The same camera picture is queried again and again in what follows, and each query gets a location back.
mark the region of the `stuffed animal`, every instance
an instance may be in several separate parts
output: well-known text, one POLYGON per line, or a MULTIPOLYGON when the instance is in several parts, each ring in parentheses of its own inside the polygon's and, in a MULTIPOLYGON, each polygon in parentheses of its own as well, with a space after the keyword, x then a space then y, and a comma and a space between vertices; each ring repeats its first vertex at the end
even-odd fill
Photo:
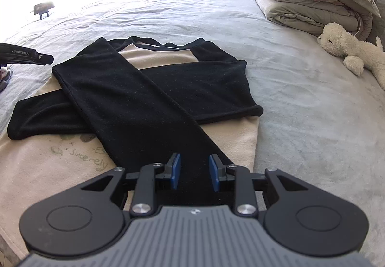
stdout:
POLYGON ((6 67, 0 67, 0 92, 8 85, 11 79, 12 71, 6 67))
POLYGON ((345 56, 343 64, 358 77, 363 68, 370 70, 381 88, 385 90, 385 53, 379 37, 377 46, 366 41, 358 41, 337 23, 328 23, 320 34, 318 44, 326 52, 335 56, 345 56))

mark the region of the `silver bolt head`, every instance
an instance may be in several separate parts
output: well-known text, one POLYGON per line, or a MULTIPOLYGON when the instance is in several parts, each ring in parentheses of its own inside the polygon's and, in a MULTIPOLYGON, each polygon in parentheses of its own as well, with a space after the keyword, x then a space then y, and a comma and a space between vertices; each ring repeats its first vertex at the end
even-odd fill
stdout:
POLYGON ((135 204, 132 211, 136 214, 147 214, 151 210, 151 206, 145 203, 135 204))
POLYGON ((257 209, 255 208, 255 206, 250 204, 242 204, 237 207, 237 212, 243 215, 251 215, 255 213, 256 210, 257 209))

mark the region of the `bed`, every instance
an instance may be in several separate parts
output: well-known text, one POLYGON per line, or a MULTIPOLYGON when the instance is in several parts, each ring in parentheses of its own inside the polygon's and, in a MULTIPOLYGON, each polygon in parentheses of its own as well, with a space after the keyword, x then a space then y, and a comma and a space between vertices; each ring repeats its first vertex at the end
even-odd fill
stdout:
MULTIPOLYGON (((266 20, 255 0, 79 0, 5 42, 52 54, 58 64, 101 36, 133 35, 176 45, 204 38, 246 60, 251 93, 264 108, 254 171, 276 166, 357 204, 370 222, 361 252, 375 266, 385 264, 385 92, 370 72, 357 78, 316 37, 266 20)), ((0 147, 16 101, 34 95, 51 76, 51 66, 11 69, 0 94, 0 147)), ((3 201, 15 198, 9 185, 24 166, 12 171, 0 182, 2 210, 3 201)), ((24 193, 38 194, 20 188, 24 193)), ((27 253, 18 220, 0 215, 0 250, 12 264, 27 253)))

